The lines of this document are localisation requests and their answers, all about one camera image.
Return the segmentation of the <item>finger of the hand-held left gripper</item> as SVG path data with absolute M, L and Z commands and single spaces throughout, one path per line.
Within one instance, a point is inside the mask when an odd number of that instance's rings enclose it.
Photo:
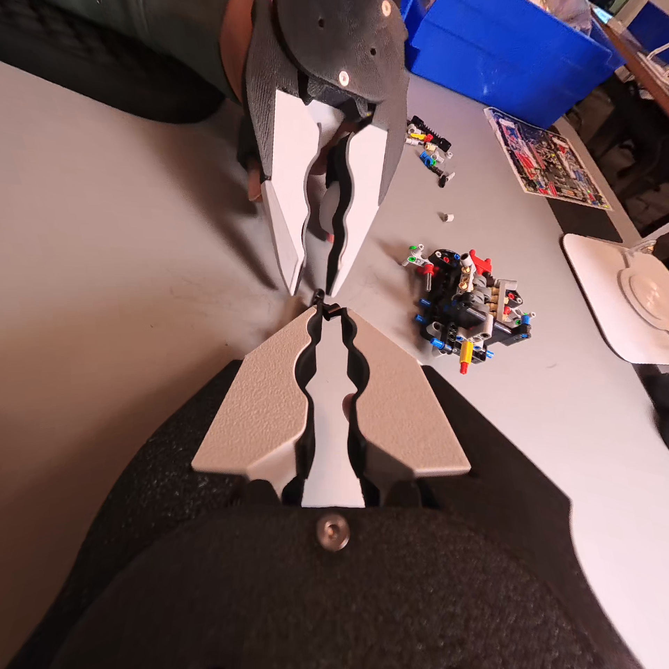
M 278 265 L 295 295 L 305 263 L 304 231 L 310 213 L 306 179 L 318 152 L 321 129 L 299 97 L 276 90 L 272 173 L 262 183 Z
M 350 133 L 329 154 L 332 177 L 324 212 L 332 213 L 333 242 L 326 272 L 326 293 L 336 297 L 379 209 L 387 130 L 372 124 Z

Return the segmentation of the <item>white stand base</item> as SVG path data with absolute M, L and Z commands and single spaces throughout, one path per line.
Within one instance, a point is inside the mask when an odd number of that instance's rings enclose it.
M 653 255 L 665 224 L 631 247 L 564 234 L 564 255 L 613 352 L 631 364 L 668 365 L 668 268 Z

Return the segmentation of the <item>dark textured cloth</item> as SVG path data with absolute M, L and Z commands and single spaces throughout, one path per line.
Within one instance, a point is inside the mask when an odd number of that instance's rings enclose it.
M 151 121 L 204 121 L 224 100 L 173 57 L 45 1 L 1 2 L 1 61 Z

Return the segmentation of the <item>person's left hand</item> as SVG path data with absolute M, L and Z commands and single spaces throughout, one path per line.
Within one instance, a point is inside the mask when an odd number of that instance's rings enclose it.
M 262 164 L 258 154 L 252 122 L 247 116 L 242 117 L 239 125 L 237 160 L 247 174 L 248 200 L 254 203 L 261 202 Z

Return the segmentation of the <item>black lego assembly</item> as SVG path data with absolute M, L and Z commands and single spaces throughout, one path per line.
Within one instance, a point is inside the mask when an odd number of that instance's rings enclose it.
M 417 244 L 409 246 L 402 265 L 412 266 L 424 280 L 414 317 L 420 336 L 435 356 L 456 356 L 461 375 L 492 359 L 492 345 L 531 339 L 536 314 L 525 311 L 516 280 L 494 277 L 489 257 L 475 249 L 427 253 Z

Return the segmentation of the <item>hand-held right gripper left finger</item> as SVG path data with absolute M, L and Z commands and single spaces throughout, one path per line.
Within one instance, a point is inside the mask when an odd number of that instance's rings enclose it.
M 301 498 L 315 452 L 314 406 L 321 307 L 311 306 L 248 353 L 191 462 L 197 472 L 272 484 Z

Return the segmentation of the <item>black desk mat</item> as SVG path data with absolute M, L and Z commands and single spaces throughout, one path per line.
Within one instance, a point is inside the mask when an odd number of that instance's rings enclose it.
M 547 202 L 564 234 L 622 243 L 622 237 L 606 210 L 555 198 L 547 198 Z

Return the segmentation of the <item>lego instruction booklet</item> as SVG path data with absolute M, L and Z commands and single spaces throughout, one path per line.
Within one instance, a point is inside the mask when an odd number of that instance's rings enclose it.
M 610 210 L 606 196 L 562 135 L 486 107 L 489 122 L 524 192 Z

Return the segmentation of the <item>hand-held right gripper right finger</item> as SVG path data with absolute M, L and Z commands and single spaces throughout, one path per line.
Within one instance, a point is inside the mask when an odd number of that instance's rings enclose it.
M 396 484 L 459 476 L 471 464 L 422 365 L 364 320 L 340 314 L 347 376 L 348 459 L 364 505 L 383 506 Z

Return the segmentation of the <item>pile of loose lego pieces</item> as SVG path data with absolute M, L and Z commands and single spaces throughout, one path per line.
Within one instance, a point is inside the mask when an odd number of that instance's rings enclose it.
M 453 158 L 451 142 L 417 115 L 406 121 L 405 144 L 419 151 L 420 161 L 437 177 L 439 188 L 445 188 L 454 178 L 455 172 L 447 169 L 447 163 Z

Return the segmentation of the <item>large blue plastic bin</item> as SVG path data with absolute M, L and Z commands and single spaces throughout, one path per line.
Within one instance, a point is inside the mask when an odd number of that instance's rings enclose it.
M 623 65 L 603 30 L 570 28 L 531 1 L 402 1 L 407 68 L 547 129 Z

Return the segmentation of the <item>person's left forearm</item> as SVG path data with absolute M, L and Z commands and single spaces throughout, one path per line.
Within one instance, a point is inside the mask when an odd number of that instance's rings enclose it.
M 253 1 L 52 1 L 173 56 L 240 103 Z

